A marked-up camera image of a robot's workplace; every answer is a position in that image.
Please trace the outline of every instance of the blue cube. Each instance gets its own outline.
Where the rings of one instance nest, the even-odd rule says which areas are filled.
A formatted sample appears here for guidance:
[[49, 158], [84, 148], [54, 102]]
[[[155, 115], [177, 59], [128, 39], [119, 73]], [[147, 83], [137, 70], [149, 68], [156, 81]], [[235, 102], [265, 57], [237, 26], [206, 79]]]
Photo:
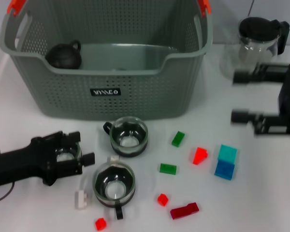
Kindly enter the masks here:
[[237, 149], [225, 145], [221, 145], [218, 160], [235, 164]]
[[221, 178], [232, 180], [235, 165], [233, 163], [218, 160], [215, 175]]

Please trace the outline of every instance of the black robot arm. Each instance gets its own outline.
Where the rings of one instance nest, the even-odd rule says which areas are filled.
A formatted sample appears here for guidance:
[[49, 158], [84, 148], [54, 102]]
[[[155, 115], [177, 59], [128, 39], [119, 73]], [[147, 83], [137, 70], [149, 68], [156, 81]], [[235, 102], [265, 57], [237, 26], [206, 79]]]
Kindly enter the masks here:
[[[36, 137], [20, 150], [0, 154], [0, 185], [40, 177], [51, 186], [58, 178], [82, 174], [82, 167], [95, 163], [94, 153], [82, 155], [80, 133], [60, 132]], [[68, 160], [58, 156], [69, 153]]]
[[253, 72], [236, 71], [233, 84], [282, 83], [278, 97], [279, 114], [264, 115], [248, 110], [233, 110], [231, 123], [251, 123], [256, 135], [290, 135], [290, 65], [258, 64]]

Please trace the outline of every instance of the teapot lid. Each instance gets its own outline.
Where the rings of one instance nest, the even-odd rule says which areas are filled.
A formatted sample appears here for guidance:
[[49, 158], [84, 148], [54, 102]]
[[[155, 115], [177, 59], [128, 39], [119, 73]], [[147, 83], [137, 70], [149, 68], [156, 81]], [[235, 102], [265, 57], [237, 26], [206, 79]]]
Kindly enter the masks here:
[[269, 42], [277, 39], [281, 34], [281, 25], [277, 20], [267, 20], [260, 17], [248, 17], [239, 25], [241, 36], [255, 41]]

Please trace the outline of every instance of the green block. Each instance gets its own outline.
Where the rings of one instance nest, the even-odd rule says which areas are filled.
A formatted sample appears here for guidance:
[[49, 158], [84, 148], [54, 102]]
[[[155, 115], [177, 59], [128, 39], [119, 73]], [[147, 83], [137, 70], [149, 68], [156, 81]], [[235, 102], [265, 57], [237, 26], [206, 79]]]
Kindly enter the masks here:
[[162, 163], [160, 165], [160, 172], [166, 173], [166, 174], [171, 174], [171, 175], [176, 175], [176, 166]]
[[185, 137], [185, 134], [183, 132], [178, 131], [176, 136], [174, 137], [174, 139], [172, 141], [172, 145], [179, 147], [179, 145], [182, 142], [184, 137]]

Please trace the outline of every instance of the coffee pot handle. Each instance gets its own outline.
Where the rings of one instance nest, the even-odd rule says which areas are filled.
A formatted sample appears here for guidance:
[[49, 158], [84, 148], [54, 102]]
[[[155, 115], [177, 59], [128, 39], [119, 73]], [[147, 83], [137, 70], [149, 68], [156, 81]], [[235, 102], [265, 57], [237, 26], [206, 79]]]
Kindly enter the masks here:
[[289, 36], [290, 31], [290, 24], [287, 22], [280, 22], [280, 29], [281, 29], [281, 35], [278, 39], [278, 55], [283, 54], [285, 51], [287, 39]]

